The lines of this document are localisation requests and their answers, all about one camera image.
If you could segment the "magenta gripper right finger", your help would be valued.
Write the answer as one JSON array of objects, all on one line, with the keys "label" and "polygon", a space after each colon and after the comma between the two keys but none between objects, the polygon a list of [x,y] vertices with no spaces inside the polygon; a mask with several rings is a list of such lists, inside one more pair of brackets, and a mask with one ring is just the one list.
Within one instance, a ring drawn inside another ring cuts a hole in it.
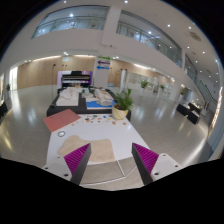
[{"label": "magenta gripper right finger", "polygon": [[137,143],[132,144],[132,155],[144,185],[153,182],[151,172],[159,155]]}]

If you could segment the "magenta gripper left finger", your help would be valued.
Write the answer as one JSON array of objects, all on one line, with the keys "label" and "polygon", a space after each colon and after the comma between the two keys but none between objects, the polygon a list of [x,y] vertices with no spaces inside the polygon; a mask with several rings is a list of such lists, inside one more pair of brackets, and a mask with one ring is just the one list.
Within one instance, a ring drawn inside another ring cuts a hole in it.
[{"label": "magenta gripper left finger", "polygon": [[64,160],[72,174],[71,182],[79,185],[85,172],[91,155],[91,144],[88,143],[64,157]]}]

